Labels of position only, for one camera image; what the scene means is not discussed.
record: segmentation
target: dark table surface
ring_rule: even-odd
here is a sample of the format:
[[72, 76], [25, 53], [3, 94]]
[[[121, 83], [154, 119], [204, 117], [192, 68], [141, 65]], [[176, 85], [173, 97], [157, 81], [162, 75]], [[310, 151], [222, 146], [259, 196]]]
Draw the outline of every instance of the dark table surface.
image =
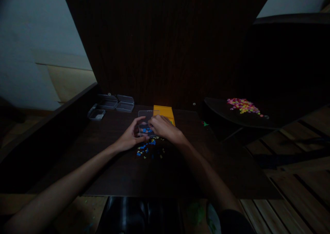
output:
[[[58, 162], [29, 193], [39, 193], [115, 142], [138, 116], [139, 110], [153, 107], [136, 105], [132, 113], [108, 110], [101, 121], [90, 121], [66, 148]], [[173, 110], [176, 126], [211, 163], [224, 182], [240, 199], [279, 199], [253, 158], [234, 138], [219, 143], [209, 127], [204, 127], [193, 111]], [[204, 197], [181, 154], [168, 141], [156, 140], [147, 158], [137, 157], [137, 147], [113, 159], [86, 188], [84, 195], [140, 197]], [[158, 150], [165, 149], [161, 159]]]

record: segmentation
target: clear plastic box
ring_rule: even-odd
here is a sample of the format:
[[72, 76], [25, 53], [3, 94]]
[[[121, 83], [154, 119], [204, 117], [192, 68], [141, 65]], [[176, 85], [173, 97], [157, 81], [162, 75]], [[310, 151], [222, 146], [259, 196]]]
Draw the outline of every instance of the clear plastic box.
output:
[[90, 120], [100, 121], [103, 118], [106, 111], [102, 110], [102, 109], [96, 109], [96, 107], [97, 107], [97, 104], [94, 104], [94, 106], [92, 106], [92, 108], [89, 110], [89, 112], [87, 114], [87, 117]]
[[130, 96], [117, 95], [119, 103], [116, 110], [131, 113], [134, 108], [134, 99]]
[[98, 96], [102, 98], [101, 102], [99, 103], [99, 107], [102, 109], [115, 109], [118, 105], [118, 100], [115, 96], [101, 94], [98, 94]]
[[153, 117], [154, 115], [159, 115], [159, 110], [141, 110], [139, 111], [139, 117], [145, 116], [145, 119], [139, 121], [139, 133], [140, 136], [146, 136], [149, 137], [155, 136], [155, 133], [150, 129], [150, 126], [148, 124], [148, 121]]

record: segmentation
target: orange box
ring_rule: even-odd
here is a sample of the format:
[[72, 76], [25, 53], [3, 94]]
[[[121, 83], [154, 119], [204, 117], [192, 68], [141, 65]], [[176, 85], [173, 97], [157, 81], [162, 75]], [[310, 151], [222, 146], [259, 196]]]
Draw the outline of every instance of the orange box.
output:
[[167, 117], [172, 122], [172, 124], [175, 126], [172, 107], [154, 105], [154, 110], [159, 110], [159, 115], [163, 115], [163, 116]]

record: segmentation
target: wooden floor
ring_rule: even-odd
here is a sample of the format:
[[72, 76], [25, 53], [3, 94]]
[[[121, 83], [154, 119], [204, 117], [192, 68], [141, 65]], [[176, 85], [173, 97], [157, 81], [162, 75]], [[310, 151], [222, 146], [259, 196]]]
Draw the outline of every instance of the wooden floor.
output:
[[[330, 136], [328, 107], [246, 148], [252, 155], [312, 152], [323, 146], [288, 141], [321, 136]], [[330, 233], [329, 169], [330, 159], [325, 157], [265, 170], [284, 199], [241, 200], [256, 233]]]
[[[6, 145], [40, 121], [29, 116], [4, 138]], [[322, 148], [320, 145], [294, 143], [295, 140], [330, 136], [330, 108], [325, 107], [280, 131], [249, 144], [256, 154], [299, 154]], [[245, 200], [240, 202], [256, 233], [330, 233], [330, 159], [314, 159], [264, 170], [283, 196], [283, 200]], [[0, 215], [13, 214], [34, 195], [0, 195]], [[81, 233], [90, 227], [95, 233], [106, 197], [78, 197], [54, 222], [59, 233]], [[206, 200], [201, 200], [205, 207]], [[206, 220], [199, 226], [184, 221], [189, 233], [209, 233]]]

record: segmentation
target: wooden partition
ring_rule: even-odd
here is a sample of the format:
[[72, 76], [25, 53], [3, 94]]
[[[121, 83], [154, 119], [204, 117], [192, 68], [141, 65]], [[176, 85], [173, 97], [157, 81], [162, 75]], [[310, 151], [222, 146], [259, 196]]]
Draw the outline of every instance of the wooden partition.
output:
[[104, 93], [196, 111], [237, 96], [243, 40], [267, 0], [66, 1]]
[[92, 84], [1, 149], [1, 193], [25, 193], [45, 175], [90, 121], [98, 91]]

